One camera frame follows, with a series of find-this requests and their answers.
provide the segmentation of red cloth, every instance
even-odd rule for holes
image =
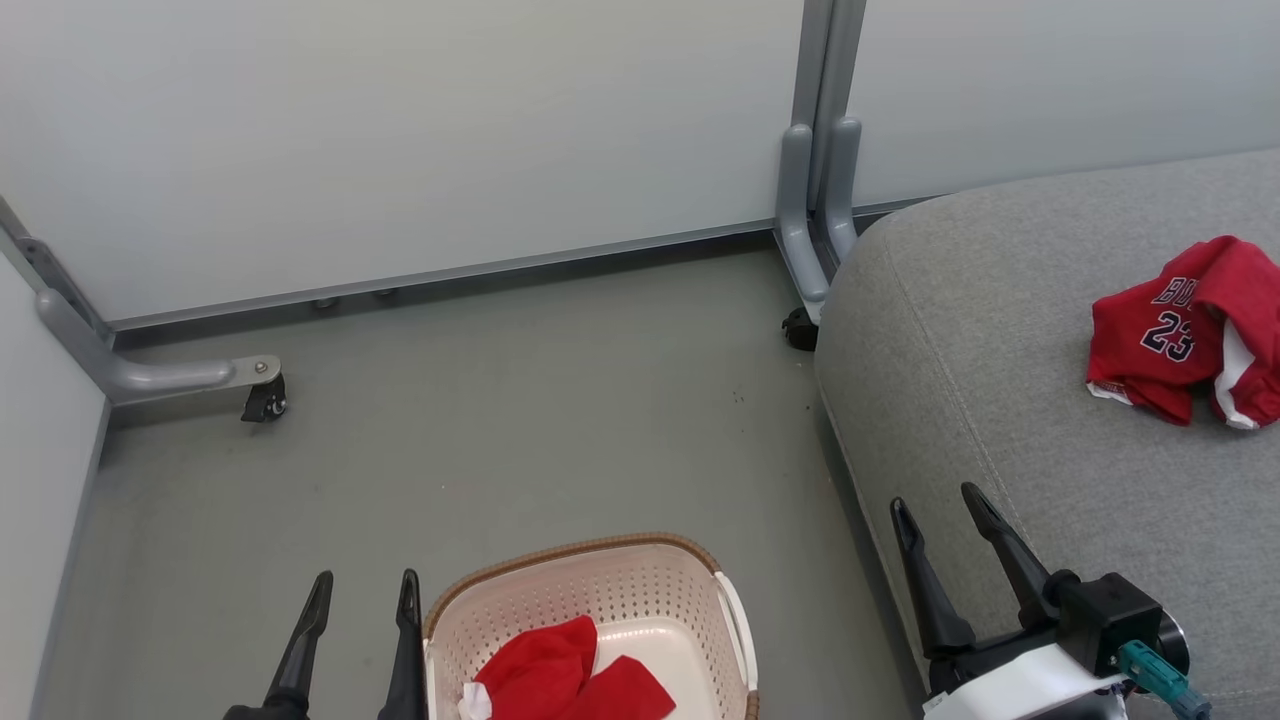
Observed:
[[[1222,373],[1213,409],[1234,428],[1280,419],[1280,268],[1248,242],[1235,243],[1204,274],[1192,306],[1224,322]]]
[[[476,673],[493,720],[554,720],[591,676],[595,621],[586,615],[520,633]]]
[[[1192,421],[1188,386],[1222,368],[1221,322],[1192,304],[1199,278],[1236,238],[1197,242],[1160,277],[1093,304],[1089,389],[1149,407],[1179,425]]]
[[[1189,386],[1213,380],[1231,427],[1280,418],[1280,268],[1233,236],[1198,242],[1158,278],[1093,304],[1089,389],[1192,419]]]
[[[662,720],[675,708],[658,679],[623,655],[591,678],[557,720]]]
[[[620,657],[591,676],[595,621],[520,633],[476,674],[492,720],[662,720],[676,703],[644,665]]]

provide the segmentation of brown basket rim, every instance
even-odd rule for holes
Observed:
[[[712,553],[707,552],[703,546],[675,533],[635,533],[630,536],[613,536],[562,544],[483,568],[453,583],[449,589],[440,593],[440,597],[435,600],[435,605],[431,606],[430,612],[426,614],[426,619],[422,621],[422,638],[430,642],[431,635],[435,633],[435,625],[440,621],[440,615],[444,614],[444,610],[449,606],[449,603],[457,600],[457,597],[466,589],[485,580],[507,573],[513,573],[516,570],[524,570],[525,568],[532,568],[534,565],[540,565],[543,562],[550,562],[552,560],[559,560],[562,557],[572,557],[575,555],[585,555],[588,552],[596,552],[600,550],[635,547],[640,544],[667,544],[678,547],[680,550],[684,550],[696,557],[713,575],[721,571],[719,562],[717,562],[716,559],[712,557]]]

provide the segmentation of basket handle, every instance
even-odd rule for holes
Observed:
[[[746,621],[746,609],[742,607],[742,598],[737,596],[737,589],[724,573],[716,573],[721,594],[728,602],[730,619],[733,621],[733,632],[737,634],[737,647],[741,652],[742,675],[746,680],[748,692],[755,692],[758,670],[755,667],[755,642],[751,639],[751,626]]]

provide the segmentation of number 23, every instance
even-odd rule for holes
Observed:
[[[1169,340],[1179,333],[1181,337],[1178,338],[1178,342]],[[1181,363],[1190,357],[1192,348],[1196,346],[1196,341],[1192,340],[1192,323],[1190,320],[1184,323],[1181,315],[1166,310],[1160,314],[1160,325],[1151,328],[1147,334],[1142,336],[1142,346],[1167,356],[1174,363]]]

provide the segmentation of perforated basket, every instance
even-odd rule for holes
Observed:
[[[486,568],[447,589],[422,625],[428,708],[457,720],[462,683],[515,635],[590,615],[595,671],[641,662],[676,701],[668,720],[756,720],[755,650],[733,584],[680,536],[567,544]]]

